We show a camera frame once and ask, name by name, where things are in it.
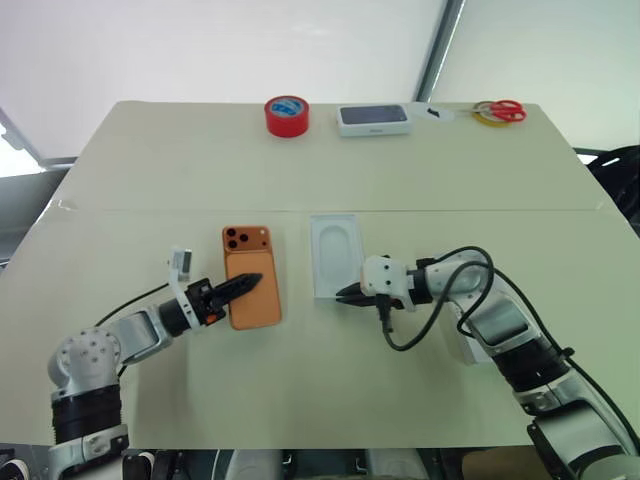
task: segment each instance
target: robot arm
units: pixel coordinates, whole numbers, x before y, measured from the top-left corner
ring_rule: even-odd
[[[223,306],[251,291],[261,274],[242,274],[216,287],[208,279],[182,291],[191,252],[174,250],[168,285],[175,298],[66,338],[49,361],[57,389],[51,396],[56,445],[49,450],[49,475],[79,473],[120,456],[128,447],[121,423],[118,365],[128,366],[168,347],[187,330],[225,316]]]
[[[399,351],[426,335],[444,302],[457,304],[465,312],[459,327],[466,323],[470,329],[461,332],[479,342],[523,410],[534,417],[528,433],[554,478],[638,478],[633,476],[640,473],[638,439],[624,415],[558,347],[526,297],[482,249],[466,247],[440,259],[418,260],[416,269],[369,257],[360,284],[338,295],[342,303],[375,305],[387,342]],[[425,328],[397,345],[391,337],[391,307],[414,311],[416,304],[434,301]]]

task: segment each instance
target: window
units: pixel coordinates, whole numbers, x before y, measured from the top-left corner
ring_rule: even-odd
[[[0,135],[7,130],[0,124]],[[44,169],[26,150],[15,150],[4,138],[0,138],[0,177],[40,173]]]
[[[580,161],[582,163],[584,163],[585,165],[589,165],[591,162],[593,162],[596,158],[598,158],[597,155],[588,155],[585,153],[578,153],[578,158],[580,159]]]

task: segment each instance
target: black cable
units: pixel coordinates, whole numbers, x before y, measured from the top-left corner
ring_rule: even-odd
[[[422,340],[427,335],[427,333],[429,333],[429,331],[431,330],[431,327],[433,327],[433,324],[435,323],[435,321],[437,320],[437,318],[438,318],[438,316],[440,314],[440,310],[442,309],[442,306],[448,300],[449,291],[453,287],[453,283],[455,282],[455,280],[458,277],[458,275],[460,275],[460,273],[464,269],[466,269],[468,267],[482,266],[482,267],[485,267],[485,268],[487,268],[489,270],[489,275],[487,277],[487,283],[486,283],[485,287],[483,288],[482,293],[480,294],[478,299],[473,303],[473,305],[471,305],[471,307],[466,312],[464,312],[462,314],[462,317],[460,317],[460,320],[458,320],[458,323],[456,325],[457,330],[461,334],[473,338],[473,335],[470,332],[467,332],[466,330],[464,330],[462,328],[462,326],[464,325],[464,322],[467,321],[469,316],[480,306],[480,304],[482,302],[484,302],[484,300],[489,295],[489,292],[491,291],[491,286],[493,285],[493,279],[494,279],[494,275],[495,275],[495,267],[493,265],[493,260],[491,259],[491,255],[489,255],[489,253],[486,250],[484,250],[484,249],[482,249],[480,247],[475,247],[475,246],[460,247],[460,248],[456,248],[455,250],[452,250],[449,253],[446,253],[443,256],[437,258],[435,263],[439,263],[439,262],[441,262],[443,260],[446,260],[449,257],[457,255],[460,252],[464,252],[464,251],[468,251],[468,250],[473,250],[473,251],[479,252],[485,258],[486,263],[477,262],[477,261],[469,261],[469,262],[463,263],[456,270],[454,270],[454,272],[449,277],[449,280],[447,281],[445,287],[442,289],[442,293],[440,294],[440,297],[438,298],[438,301],[436,302],[436,305],[435,305],[435,307],[433,309],[433,312],[429,316],[429,319],[427,320],[427,323],[425,323],[424,327],[422,327],[420,332],[418,332],[418,334],[415,337],[413,337],[411,340],[409,340],[404,345],[396,344],[393,341],[393,339],[391,338],[391,335],[389,334],[388,329],[383,328],[382,333],[384,335],[385,340],[387,341],[387,344],[391,348],[393,348],[394,350],[396,350],[398,352],[406,352],[410,348],[413,348],[414,346],[416,346],[418,344],[418,342],[420,342],[420,340]]]
[[[444,289],[442,290],[442,294],[438,298],[438,301],[436,302],[436,305],[433,308],[433,312],[431,312],[431,315],[429,315],[429,319],[427,320],[427,323],[425,323],[424,327],[422,327],[422,329],[418,332],[418,334],[415,337],[413,337],[411,340],[409,340],[407,343],[405,343],[404,345],[396,344],[391,338],[391,336],[389,335],[389,331],[387,329],[383,329],[382,333],[384,335],[385,340],[389,344],[389,346],[398,352],[406,352],[410,348],[415,347],[418,344],[418,342],[420,342],[420,340],[422,340],[425,337],[425,335],[429,333],[429,330],[431,330],[431,327],[433,327],[433,324],[438,319],[438,316],[440,315],[440,310],[442,310],[442,306],[444,305],[445,301],[447,301],[447,295],[449,294],[449,290],[451,290],[453,282],[455,282],[458,275],[460,275],[460,272],[462,272],[466,268],[473,267],[473,266],[487,267],[487,264],[482,262],[470,261],[470,262],[463,263],[458,268],[456,268],[451,274],[451,276],[449,277],[449,280],[447,281],[447,284],[445,285]]]
[[[538,324],[538,328],[543,333],[543,335],[545,335],[549,339],[549,343],[551,343],[551,346],[556,350],[556,352],[562,355],[565,361],[570,366],[572,366],[580,375],[582,375],[584,379],[593,387],[593,389],[596,392],[600,394],[600,396],[604,399],[604,401],[609,405],[609,408],[613,410],[616,416],[620,419],[620,423],[622,423],[625,430],[627,431],[627,434],[631,438],[631,441],[633,443],[634,448],[636,449],[636,452],[640,454],[640,438],[638,438],[638,435],[636,434],[635,430],[631,426],[631,423],[629,423],[629,420],[624,415],[624,413],[622,413],[622,410],[620,410],[618,405],[616,405],[616,403],[609,396],[609,394],[605,392],[605,390],[598,384],[598,382],[596,382],[593,379],[593,377],[591,377],[591,375],[589,375],[580,365],[578,365],[578,363],[575,360],[570,358],[570,355],[574,353],[573,349],[571,348],[562,349],[560,345],[558,345],[558,342],[556,342],[553,336],[551,336],[551,334],[549,333],[549,330],[547,330],[547,327],[545,326],[544,322],[540,318],[540,315],[538,315],[538,312],[534,308],[533,304],[529,301],[527,296],[524,294],[524,292],[520,290],[520,288],[500,270],[495,269],[495,273],[500,278],[502,278],[502,280],[504,280],[516,292],[518,297],[520,297],[520,300],[522,300],[522,302],[525,304],[525,306],[531,313],[531,316],[534,318],[534,320]]]
[[[154,288],[153,290],[149,290],[148,292],[143,293],[142,295],[138,295],[135,298],[132,298],[131,300],[129,300],[126,303],[123,303],[122,305],[120,305],[119,307],[111,310],[109,313],[107,313],[104,317],[102,317],[100,319],[100,321],[98,323],[96,323],[96,327],[99,327],[100,325],[102,325],[104,322],[106,322],[107,320],[109,320],[111,317],[113,317],[116,313],[118,313],[120,310],[122,310],[123,308],[128,307],[129,305],[137,302],[138,300],[142,300],[144,297],[148,297],[149,295],[156,293],[160,290],[162,290],[165,287],[168,287],[169,284],[165,283],[163,285],[160,285],[159,287]]]

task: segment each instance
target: scissors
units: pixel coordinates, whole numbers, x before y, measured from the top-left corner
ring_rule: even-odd
[[[483,115],[485,118],[490,115],[507,123],[521,122],[527,118],[527,112],[524,111],[522,104],[515,100],[480,102],[471,111]]]

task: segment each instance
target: cable connector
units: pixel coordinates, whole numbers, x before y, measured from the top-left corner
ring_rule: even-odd
[[[382,322],[382,331],[385,333],[393,332],[393,327],[391,327],[391,297],[377,294],[375,302],[378,309],[378,318]]]
[[[416,260],[416,267],[418,267],[418,269],[425,269],[434,263],[438,263],[438,260],[433,257],[419,258]]]
[[[565,347],[560,351],[560,354],[564,357],[564,358],[570,358],[572,357],[574,354],[576,353],[576,351],[571,348],[571,347]]]
[[[189,280],[191,274],[191,250],[186,248],[173,247],[171,249],[170,270],[177,272],[179,282]]]

